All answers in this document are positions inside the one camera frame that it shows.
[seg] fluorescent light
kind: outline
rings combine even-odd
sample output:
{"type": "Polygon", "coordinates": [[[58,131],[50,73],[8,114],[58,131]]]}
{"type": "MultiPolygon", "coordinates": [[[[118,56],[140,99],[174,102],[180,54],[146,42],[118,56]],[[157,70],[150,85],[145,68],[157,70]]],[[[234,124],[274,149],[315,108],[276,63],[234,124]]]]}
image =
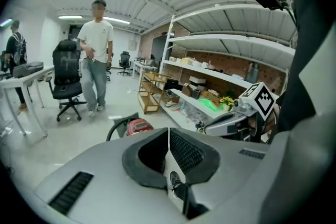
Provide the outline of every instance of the fluorescent light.
{"type": "Polygon", "coordinates": [[[63,15],[58,16],[59,19],[83,19],[81,15],[63,15]]]}
{"type": "Polygon", "coordinates": [[[11,21],[12,21],[12,19],[7,19],[7,20],[3,21],[3,22],[0,24],[0,26],[3,27],[3,26],[5,26],[5,25],[9,24],[11,21]]]}
{"type": "Polygon", "coordinates": [[[119,19],[114,19],[114,18],[110,18],[110,17],[103,17],[105,20],[114,20],[115,22],[119,22],[119,23],[123,23],[123,24],[130,24],[130,22],[127,22],[125,20],[119,20],[119,19]]]}

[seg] person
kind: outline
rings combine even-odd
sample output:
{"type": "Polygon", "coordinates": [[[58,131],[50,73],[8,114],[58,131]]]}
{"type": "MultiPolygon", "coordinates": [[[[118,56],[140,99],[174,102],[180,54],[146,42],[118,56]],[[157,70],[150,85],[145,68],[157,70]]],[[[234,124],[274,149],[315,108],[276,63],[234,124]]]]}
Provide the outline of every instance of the person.
{"type": "Polygon", "coordinates": [[[92,14],[95,19],[85,23],[78,34],[80,47],[83,49],[81,85],[88,103],[89,116],[94,116],[96,110],[101,111],[105,107],[106,69],[111,66],[112,61],[114,32],[113,26],[103,19],[105,9],[104,0],[95,0],[92,3],[92,14]],[[93,82],[96,85],[97,98],[93,91],[93,82]]]}
{"type": "MultiPolygon", "coordinates": [[[[14,67],[27,63],[26,53],[26,40],[19,32],[20,22],[15,20],[11,25],[12,35],[8,39],[6,47],[5,61],[9,61],[9,71],[13,75],[14,67]]],[[[21,88],[15,88],[17,95],[19,96],[21,105],[20,110],[27,109],[26,101],[22,93],[21,88]]]]}

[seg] vent grille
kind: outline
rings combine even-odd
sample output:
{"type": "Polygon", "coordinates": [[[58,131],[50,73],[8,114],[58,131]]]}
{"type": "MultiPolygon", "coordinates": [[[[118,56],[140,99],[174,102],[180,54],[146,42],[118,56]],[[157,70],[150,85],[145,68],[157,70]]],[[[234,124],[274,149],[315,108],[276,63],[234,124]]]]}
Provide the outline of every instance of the vent grille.
{"type": "Polygon", "coordinates": [[[243,155],[246,155],[246,156],[249,156],[249,157],[252,157],[252,158],[257,158],[257,159],[263,159],[265,157],[265,153],[248,150],[246,148],[239,151],[239,153],[241,153],[243,155]]]}
{"type": "Polygon", "coordinates": [[[84,189],[92,180],[93,175],[79,172],[49,203],[56,211],[66,215],[84,189]]]}

